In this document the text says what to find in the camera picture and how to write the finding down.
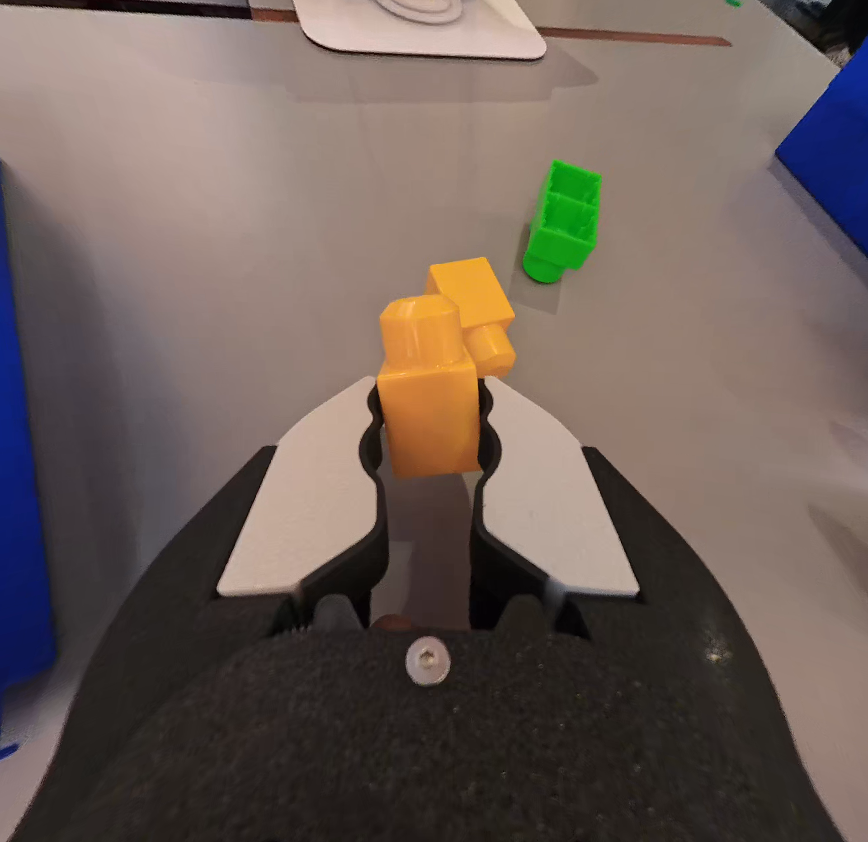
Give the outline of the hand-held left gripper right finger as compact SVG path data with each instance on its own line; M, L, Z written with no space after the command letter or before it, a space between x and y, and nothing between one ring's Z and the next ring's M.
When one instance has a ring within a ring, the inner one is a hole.
M502 381L480 383L472 576L495 598L636 601L640 587L580 442Z

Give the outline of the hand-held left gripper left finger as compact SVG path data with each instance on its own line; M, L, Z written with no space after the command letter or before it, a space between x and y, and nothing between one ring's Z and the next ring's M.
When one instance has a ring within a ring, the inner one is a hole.
M383 413L364 377L283 435L218 582L221 597L369 594L389 562Z

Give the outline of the yellow toy block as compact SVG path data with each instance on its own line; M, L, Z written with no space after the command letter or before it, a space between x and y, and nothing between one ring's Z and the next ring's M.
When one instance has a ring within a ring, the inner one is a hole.
M432 265L426 293L442 294L458 307L462 341L479 378L503 378L515 364L507 331L515 313L485 258Z
M379 318L385 360L377 392L398 478L478 470L476 366L458 306L442 294L393 301Z

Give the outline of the green double toy block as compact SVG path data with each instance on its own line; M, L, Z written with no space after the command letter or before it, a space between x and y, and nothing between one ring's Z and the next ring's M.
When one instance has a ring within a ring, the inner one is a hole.
M524 272L539 284L558 283L583 267L596 248L602 176L553 160L537 195L523 257Z

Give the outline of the blue plastic bin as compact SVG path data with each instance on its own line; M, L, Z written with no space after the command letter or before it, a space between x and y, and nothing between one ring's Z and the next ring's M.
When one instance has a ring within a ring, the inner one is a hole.
M865 43L778 145L776 157L846 237L866 254Z
M1 190L1 696L51 667L57 647L38 477Z

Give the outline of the white document stand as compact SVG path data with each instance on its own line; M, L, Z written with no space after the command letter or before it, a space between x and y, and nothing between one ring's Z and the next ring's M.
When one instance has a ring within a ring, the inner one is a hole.
M515 0L292 0L303 33L332 51L534 61L545 40Z

